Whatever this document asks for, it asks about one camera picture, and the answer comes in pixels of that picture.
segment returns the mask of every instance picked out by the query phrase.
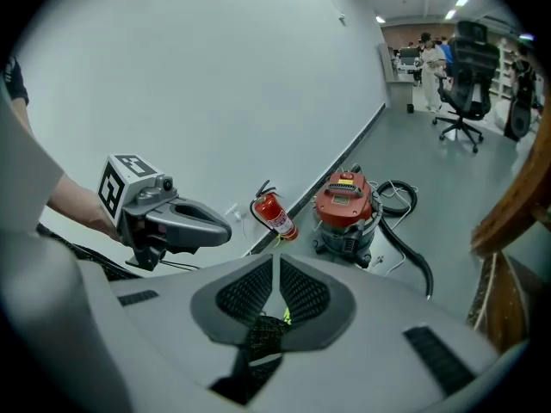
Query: chair backrest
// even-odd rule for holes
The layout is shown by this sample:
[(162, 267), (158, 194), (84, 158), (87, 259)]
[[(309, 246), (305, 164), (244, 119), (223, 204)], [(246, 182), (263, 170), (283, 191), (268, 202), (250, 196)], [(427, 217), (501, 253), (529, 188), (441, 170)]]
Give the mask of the chair backrest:
[(419, 51), (415, 47), (404, 47), (399, 50), (399, 58), (403, 65), (414, 65), (415, 59), (419, 58)]
[(490, 86), (499, 64), (499, 49), (487, 43), (486, 27), (458, 22), (449, 43), (453, 59), (451, 101), (459, 114), (482, 119), (492, 108)]

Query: person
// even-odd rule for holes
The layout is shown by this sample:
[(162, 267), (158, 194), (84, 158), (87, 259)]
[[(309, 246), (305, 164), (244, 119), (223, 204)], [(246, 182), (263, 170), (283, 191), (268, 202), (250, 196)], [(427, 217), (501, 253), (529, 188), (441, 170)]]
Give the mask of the person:
[(536, 91), (536, 72), (527, 60), (527, 57), (527, 47), (523, 44), (518, 45), (516, 58), (509, 71), (513, 98), (511, 99), (511, 106), (509, 107), (504, 136), (515, 142), (518, 142), (519, 137), (513, 133), (511, 128), (511, 110), (513, 102), (521, 102), (525, 104), (528, 109), (532, 109), (532, 105), (534, 104), (534, 93)]
[[(21, 66), (15, 57), (9, 57), (0, 74), (18, 120), (34, 138), (27, 112), (28, 92), (23, 83)], [(115, 226), (103, 210), (97, 194), (78, 185), (66, 173), (59, 179), (47, 205), (55, 212), (120, 242)]]
[(424, 49), (421, 52), (421, 81), (423, 82), (424, 97), (426, 107), (432, 113), (437, 112), (441, 107), (440, 95), (438, 94), (438, 78), (436, 73), (440, 66), (446, 64), (446, 57), (440, 47), (437, 47), (430, 37), (430, 34), (424, 32), (421, 35), (421, 41), (424, 43)]
[(446, 57), (446, 75), (451, 77), (454, 59), (451, 56), (451, 49), (449, 48), (447, 37), (442, 37), (442, 44), (439, 47), (442, 49), (442, 52), (444, 52), (444, 56)]

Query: vacuum hose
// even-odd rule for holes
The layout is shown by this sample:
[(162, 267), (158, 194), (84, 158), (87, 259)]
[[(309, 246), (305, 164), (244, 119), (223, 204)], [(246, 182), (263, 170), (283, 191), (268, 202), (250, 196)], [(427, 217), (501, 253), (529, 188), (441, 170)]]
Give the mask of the vacuum hose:
[[(410, 207), (411, 211), (413, 211), (413, 209), (417, 205), (417, 194), (415, 193), (415, 190), (407, 183), (402, 181), (387, 181), (377, 188), (377, 193), (382, 194), (387, 189), (393, 189), (393, 185), (397, 188), (403, 188), (409, 194), (410, 198), (412, 199)], [(421, 256), (418, 252), (415, 252), (402, 240), (400, 240), (398, 236), (393, 233), (393, 230), (390, 229), (390, 226), (388, 226), (388, 223), (384, 218), (385, 215), (394, 217), (403, 216), (408, 212), (408, 210), (410, 210), (410, 207), (406, 206), (405, 208), (390, 208), (388, 206), (383, 206), (383, 218), (381, 219), (379, 225), (381, 226), (382, 233), (385, 235), (388, 241), (395, 248), (400, 250), (404, 254), (404, 256), (409, 258), (415, 266), (421, 269), (421, 272), (423, 272), (424, 275), (424, 280), (426, 282), (425, 295), (427, 296), (427, 299), (430, 299), (430, 297), (432, 297), (432, 291), (434, 288), (434, 279), (432, 277), (432, 271), (430, 270), (429, 263), (427, 263), (423, 256)]]

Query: wall baseboard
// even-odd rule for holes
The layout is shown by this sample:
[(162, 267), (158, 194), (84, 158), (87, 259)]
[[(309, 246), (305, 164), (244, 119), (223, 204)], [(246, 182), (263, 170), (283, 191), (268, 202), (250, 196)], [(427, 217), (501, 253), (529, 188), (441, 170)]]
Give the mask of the wall baseboard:
[[(304, 195), (291, 207), (289, 211), (287, 211), (288, 216), (291, 219), (294, 219), (294, 217), (304, 208), (312, 199), (312, 197), (318, 193), (318, 191), (323, 187), (324, 183), (327, 180), (327, 177), (333, 174), (335, 171), (338, 170), (338, 167), (340, 167), (343, 162), (346, 160), (348, 156), (356, 149), (356, 147), (364, 140), (364, 138), (367, 136), (369, 130), (371, 130), (371, 127), (375, 124), (375, 122), (381, 117), (383, 110), (386, 108), (386, 103), (383, 102), (379, 110), (375, 113), (371, 121), (363, 128), (363, 130), (356, 136), (356, 138), (350, 143), (350, 145), (343, 151), (340, 157), (337, 158), (337, 160), (327, 169), (327, 171), (310, 187), (308, 191), (304, 193)], [(259, 254), (263, 250), (265, 250), (270, 243), (274, 241), (276, 236), (269, 232), (266, 234), (260, 242), (258, 242), (255, 246), (251, 248), (252, 254)]]

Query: white wall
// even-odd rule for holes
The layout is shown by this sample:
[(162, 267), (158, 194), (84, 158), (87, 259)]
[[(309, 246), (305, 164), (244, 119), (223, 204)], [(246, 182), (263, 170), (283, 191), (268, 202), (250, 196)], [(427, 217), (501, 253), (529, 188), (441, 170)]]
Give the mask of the white wall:
[[(53, 0), (19, 59), (31, 125), (69, 176), (96, 189), (108, 153), (136, 152), (223, 213), (268, 178), (291, 207), (324, 173), (385, 101), (382, 41), (366, 0)], [(42, 222), (132, 254), (50, 210)], [(177, 259), (243, 255), (232, 227), (225, 246)]]

